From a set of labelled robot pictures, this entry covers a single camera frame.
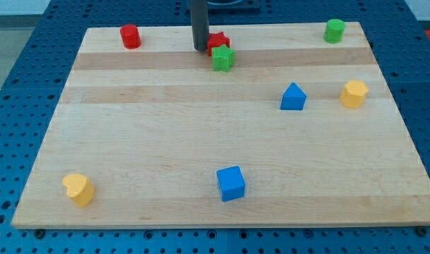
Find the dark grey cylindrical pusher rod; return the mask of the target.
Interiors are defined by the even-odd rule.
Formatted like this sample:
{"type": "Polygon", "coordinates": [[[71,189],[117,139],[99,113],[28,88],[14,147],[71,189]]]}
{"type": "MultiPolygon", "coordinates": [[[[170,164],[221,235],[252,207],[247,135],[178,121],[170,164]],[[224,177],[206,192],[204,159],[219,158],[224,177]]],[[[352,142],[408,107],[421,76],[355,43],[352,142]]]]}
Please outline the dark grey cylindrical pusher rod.
{"type": "Polygon", "coordinates": [[[209,16],[207,0],[190,0],[190,19],[194,48],[207,50],[209,40],[209,16]]]}

